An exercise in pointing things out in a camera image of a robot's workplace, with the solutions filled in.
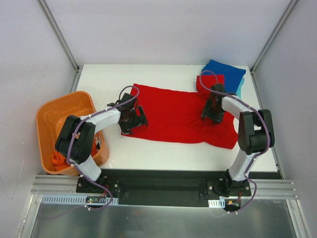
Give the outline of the red t-shirt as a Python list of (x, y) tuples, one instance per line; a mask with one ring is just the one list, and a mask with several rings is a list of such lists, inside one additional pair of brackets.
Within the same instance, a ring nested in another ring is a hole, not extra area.
[(225, 113), (219, 124), (201, 117), (210, 95), (207, 88), (217, 82), (224, 83), (224, 76), (203, 75), (196, 80), (195, 92), (134, 84), (131, 94), (138, 96), (148, 125), (134, 128), (131, 137), (189, 144), (206, 142), (216, 147), (233, 149), (238, 140), (234, 116)]

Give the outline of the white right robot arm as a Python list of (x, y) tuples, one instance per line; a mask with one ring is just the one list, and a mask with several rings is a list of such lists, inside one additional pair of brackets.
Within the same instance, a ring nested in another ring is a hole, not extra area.
[(203, 109), (202, 118), (209, 118), (214, 124), (220, 124), (225, 113), (229, 113), (239, 121), (240, 150), (222, 181), (213, 187), (215, 191), (233, 196), (247, 185), (249, 172), (257, 158), (275, 143), (271, 112), (247, 105), (235, 94), (226, 93), (222, 84), (215, 84), (209, 91), (211, 93)]

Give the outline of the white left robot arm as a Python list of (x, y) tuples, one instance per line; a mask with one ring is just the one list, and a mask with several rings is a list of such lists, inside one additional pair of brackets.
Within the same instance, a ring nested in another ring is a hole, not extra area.
[(65, 156), (67, 163), (89, 179), (87, 186), (94, 193), (104, 189), (105, 181), (100, 178), (102, 170), (91, 155), (93, 141), (96, 133), (112, 124), (118, 124), (125, 135), (132, 134), (136, 127), (148, 125), (136, 96), (125, 93), (101, 111), (81, 117), (69, 115), (55, 143), (56, 151)]

